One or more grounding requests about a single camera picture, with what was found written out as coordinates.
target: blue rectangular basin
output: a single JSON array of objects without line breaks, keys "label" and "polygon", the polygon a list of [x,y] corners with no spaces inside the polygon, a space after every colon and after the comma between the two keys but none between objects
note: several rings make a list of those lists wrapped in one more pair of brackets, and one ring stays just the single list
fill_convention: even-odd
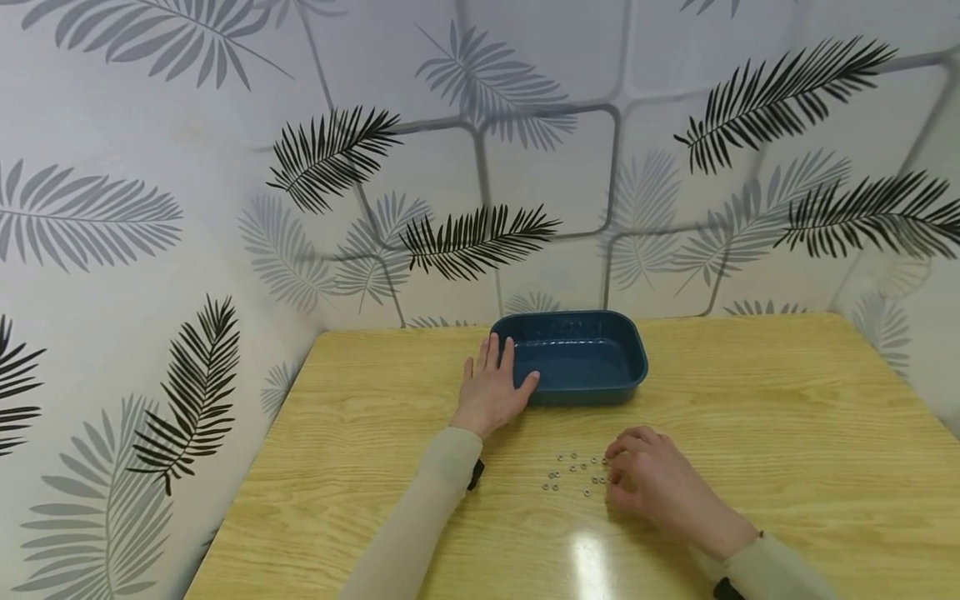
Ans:
[{"label": "blue rectangular basin", "polygon": [[530,313],[493,324],[500,351],[514,338],[514,385],[531,371],[531,406],[590,406],[629,400],[647,376],[647,354],[630,319],[611,310]]}]

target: wrist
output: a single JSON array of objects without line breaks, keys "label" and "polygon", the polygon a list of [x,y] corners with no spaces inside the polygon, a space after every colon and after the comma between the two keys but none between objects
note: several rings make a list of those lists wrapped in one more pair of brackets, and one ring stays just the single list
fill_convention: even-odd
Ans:
[{"label": "wrist", "polygon": [[725,509],[711,520],[697,544],[705,554],[720,563],[754,543],[760,535],[748,518],[729,507]]},{"label": "wrist", "polygon": [[461,414],[460,411],[457,411],[453,414],[453,417],[450,419],[449,426],[469,431],[476,437],[480,438],[482,442],[485,442],[492,433],[486,426],[484,426],[480,419],[473,418],[470,415]]}]

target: forearm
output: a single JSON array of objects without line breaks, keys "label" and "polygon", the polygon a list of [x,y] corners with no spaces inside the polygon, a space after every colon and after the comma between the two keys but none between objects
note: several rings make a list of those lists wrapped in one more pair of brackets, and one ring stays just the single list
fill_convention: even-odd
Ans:
[{"label": "forearm", "polygon": [[745,600],[835,600],[826,580],[770,534],[718,563],[698,550],[697,565],[716,584],[727,577]]},{"label": "forearm", "polygon": [[341,600],[413,600],[434,548],[464,497],[483,443],[448,427],[431,441],[410,487],[373,538],[340,592]]}]

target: tabletop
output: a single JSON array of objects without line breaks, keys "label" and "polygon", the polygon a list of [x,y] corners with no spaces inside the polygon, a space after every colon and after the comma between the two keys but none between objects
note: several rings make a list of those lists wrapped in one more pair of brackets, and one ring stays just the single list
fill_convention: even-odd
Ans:
[{"label": "tabletop", "polygon": [[[528,409],[488,441],[422,598],[709,598],[683,548],[608,511],[592,484],[590,459],[641,423],[840,597],[960,598],[960,444],[852,326],[829,314],[637,326],[650,374],[630,402]],[[486,331],[321,336],[188,600],[336,597]]]}]

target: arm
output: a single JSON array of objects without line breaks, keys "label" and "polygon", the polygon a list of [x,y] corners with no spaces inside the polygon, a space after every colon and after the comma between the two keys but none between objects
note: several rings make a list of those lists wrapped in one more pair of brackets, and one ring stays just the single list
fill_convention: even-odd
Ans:
[{"label": "arm", "polygon": [[341,600],[413,600],[450,515],[467,492],[483,442],[447,427],[430,442],[420,468],[340,592]]},{"label": "arm", "polygon": [[697,549],[694,561],[717,584],[723,578],[746,600],[835,600],[829,585],[799,554],[770,534],[719,563]]},{"label": "arm", "polygon": [[440,533],[467,491],[483,441],[516,417],[540,381],[530,373],[514,388],[514,341],[500,358],[496,334],[485,338],[474,369],[464,364],[460,401],[427,447],[410,487],[360,557],[340,591],[340,600],[414,600]]},{"label": "arm", "polygon": [[799,555],[758,532],[721,500],[669,436],[650,427],[632,427],[608,446],[606,456],[611,460],[611,504],[650,519],[692,546],[694,560],[710,580],[726,578],[739,593],[718,598],[835,598]]}]

